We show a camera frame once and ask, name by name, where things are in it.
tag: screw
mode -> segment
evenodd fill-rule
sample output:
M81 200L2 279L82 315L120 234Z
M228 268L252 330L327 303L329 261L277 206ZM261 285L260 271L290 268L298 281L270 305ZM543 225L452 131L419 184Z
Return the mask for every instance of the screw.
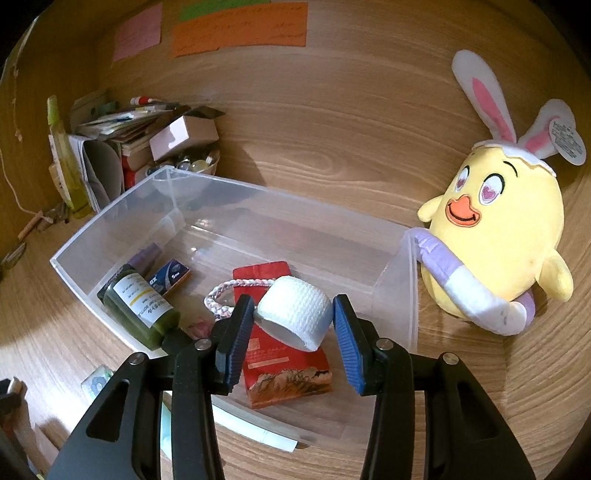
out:
M448 365L457 365L460 359L457 357L455 353L446 352L443 354L443 361Z
M212 341L209 338L201 338L195 342L197 350L209 350L212 347Z
M131 365L139 365L144 360L146 360L146 354L141 352L134 353L129 357L129 363Z
M380 350L391 350L394 348L394 342L389 338L378 338L378 340L375 342L375 346Z

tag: pink sticky note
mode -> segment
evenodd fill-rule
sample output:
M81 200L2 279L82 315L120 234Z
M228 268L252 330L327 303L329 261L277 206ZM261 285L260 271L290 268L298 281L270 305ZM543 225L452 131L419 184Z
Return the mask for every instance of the pink sticky note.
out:
M113 61L131 57L158 45L161 24L162 4L154 5L122 23L115 32Z

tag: pink inner ear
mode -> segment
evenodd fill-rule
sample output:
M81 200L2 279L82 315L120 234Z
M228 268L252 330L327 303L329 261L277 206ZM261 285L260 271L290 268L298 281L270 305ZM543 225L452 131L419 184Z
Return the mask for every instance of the pink inner ear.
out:
M539 133L531 137L525 143L525 149L528 152L531 152L535 155L535 153L540 149L548 145L552 140L550 139L550 122L555 118L560 118L560 115L554 115L548 118L548 121L544 125L544 129Z
M476 96L478 105L480 105L480 108L482 108L484 113L486 113L495 123L499 133L501 134L501 138L505 141L515 143L516 139L511 132L509 125L507 125L507 122L503 118L503 115L497 107L495 100L484 83L482 83L477 78L473 78L472 89L474 90L474 95Z

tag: orange sticky note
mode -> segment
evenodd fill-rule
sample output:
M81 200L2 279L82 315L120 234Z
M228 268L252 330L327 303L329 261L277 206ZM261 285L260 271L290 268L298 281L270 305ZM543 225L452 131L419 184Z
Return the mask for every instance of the orange sticky note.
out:
M305 2L231 8L176 25L174 56L245 45L305 47L307 23Z

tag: pink box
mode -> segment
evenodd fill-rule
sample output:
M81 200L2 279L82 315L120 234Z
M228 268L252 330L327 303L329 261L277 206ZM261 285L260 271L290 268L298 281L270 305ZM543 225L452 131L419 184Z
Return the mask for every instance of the pink box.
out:
M189 147L204 147L219 140L216 124L209 118L183 115L150 139L154 160Z

